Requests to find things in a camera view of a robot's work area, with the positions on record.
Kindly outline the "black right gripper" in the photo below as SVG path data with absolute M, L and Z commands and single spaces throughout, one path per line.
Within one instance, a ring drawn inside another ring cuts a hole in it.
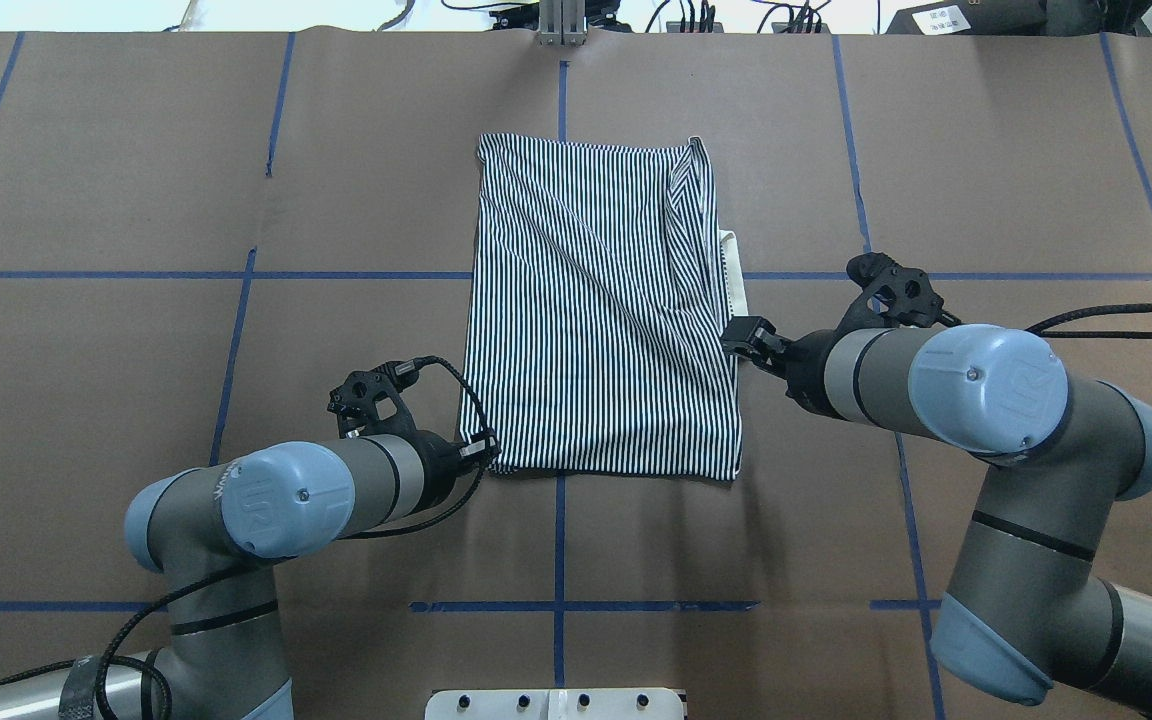
M 855 256 L 847 276 L 861 287 L 835 328 L 790 340 L 763 316 L 732 316 L 719 338 L 723 353 L 750 361 L 786 382 L 786 395 L 809 414 L 838 416 L 827 395 L 826 363 L 833 348 L 859 331 L 890 331 L 901 325 L 931 328 L 946 324 L 945 301 L 932 290 L 923 270 L 905 268 L 882 252 Z

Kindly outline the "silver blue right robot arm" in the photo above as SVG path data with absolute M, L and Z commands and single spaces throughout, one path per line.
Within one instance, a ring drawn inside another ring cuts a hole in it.
M 1096 577 L 1112 506 L 1152 491 L 1152 407 L 1066 367 L 1058 325 L 1152 313 L 1085 306 L 1025 329 L 961 323 L 923 270 L 882 252 L 846 268 L 836 327 L 783 338 L 733 316 L 723 351 L 809 414 L 918 435 L 987 468 L 929 647 L 978 691 L 1036 706 L 1058 684 L 1152 719 L 1152 596 Z

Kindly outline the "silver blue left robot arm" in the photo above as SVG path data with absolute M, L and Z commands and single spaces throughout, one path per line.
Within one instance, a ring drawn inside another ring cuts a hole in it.
M 326 404 L 338 439 L 270 446 L 142 488 L 126 543 L 168 592 L 103 650 L 0 679 L 0 719 L 291 719 L 276 566 L 448 520 L 498 455 L 468 382 L 458 439 L 417 425 L 401 395 L 426 366 L 447 361 L 349 374 Z

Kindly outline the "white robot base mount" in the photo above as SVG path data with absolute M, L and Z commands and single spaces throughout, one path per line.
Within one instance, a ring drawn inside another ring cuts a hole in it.
M 685 692 L 664 687 L 448 689 L 425 719 L 687 719 Z

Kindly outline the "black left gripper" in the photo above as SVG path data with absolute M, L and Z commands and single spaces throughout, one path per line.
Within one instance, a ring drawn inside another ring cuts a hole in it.
M 477 420 L 477 430 L 465 430 L 457 441 L 419 429 L 401 397 L 419 381 L 420 370 L 433 365 L 442 366 L 460 384 L 470 402 L 471 418 Z M 329 391 L 326 410 L 338 419 L 342 439 L 393 435 L 411 446 L 424 473 L 414 511 L 460 511 L 500 454 L 497 430 L 486 418 L 483 401 L 449 361 L 389 361 L 366 372 L 357 370 Z

